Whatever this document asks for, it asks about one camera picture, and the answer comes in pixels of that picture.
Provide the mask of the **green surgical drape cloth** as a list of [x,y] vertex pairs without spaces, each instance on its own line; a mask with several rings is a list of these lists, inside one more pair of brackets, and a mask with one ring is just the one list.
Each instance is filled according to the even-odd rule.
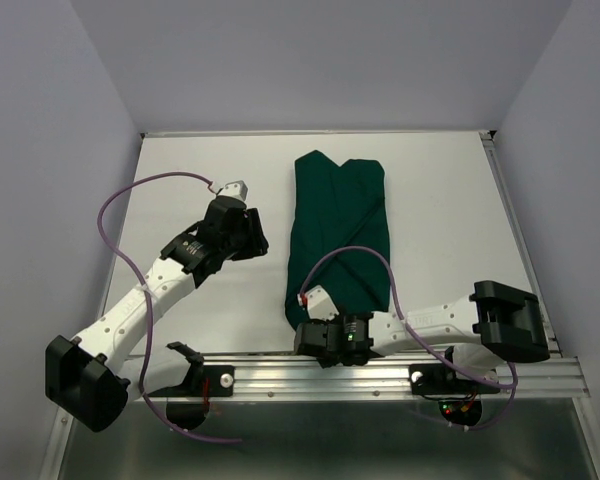
[[[363,246],[390,259],[385,171],[376,160],[350,159],[338,165],[320,151],[294,163],[295,215],[290,236],[285,316],[296,329],[308,320],[297,295],[311,269],[326,254]],[[326,289],[334,303],[351,313],[387,311],[390,281],[370,253],[346,251],[326,260],[310,287]]]

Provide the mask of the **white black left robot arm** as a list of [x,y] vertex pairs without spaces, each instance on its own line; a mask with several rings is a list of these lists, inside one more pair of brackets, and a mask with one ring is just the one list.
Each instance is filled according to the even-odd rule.
[[108,312],[68,339],[54,338],[45,351],[45,394],[93,432],[108,428],[128,403],[143,394],[175,388],[202,393],[210,387],[203,356],[174,341],[164,363],[145,369],[129,360],[169,309],[217,273],[227,260],[266,255],[268,241],[257,209],[216,196],[202,220],[174,237],[150,270]]

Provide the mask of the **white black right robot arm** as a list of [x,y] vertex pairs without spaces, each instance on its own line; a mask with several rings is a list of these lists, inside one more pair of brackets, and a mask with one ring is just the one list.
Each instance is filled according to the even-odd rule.
[[299,324],[294,352],[328,368],[363,366],[420,347],[435,363],[410,371],[424,394],[459,394],[476,386],[499,390],[492,372],[507,363],[533,364],[549,359],[540,302],[536,295],[494,281],[475,283],[468,296],[410,311],[347,313],[317,286],[301,295],[308,320]]

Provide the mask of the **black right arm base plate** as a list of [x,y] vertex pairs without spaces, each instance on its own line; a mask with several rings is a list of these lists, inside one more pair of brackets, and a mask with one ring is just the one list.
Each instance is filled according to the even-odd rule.
[[459,378],[456,373],[440,363],[425,363],[409,367],[409,381],[414,395],[425,397],[469,397],[473,394],[496,394],[493,388]]

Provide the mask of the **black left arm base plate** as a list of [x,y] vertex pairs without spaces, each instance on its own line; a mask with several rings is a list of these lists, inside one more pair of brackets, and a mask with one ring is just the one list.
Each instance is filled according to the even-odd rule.
[[180,384],[167,387],[162,395],[172,398],[227,398],[233,395],[234,384],[233,365],[204,365],[191,367]]

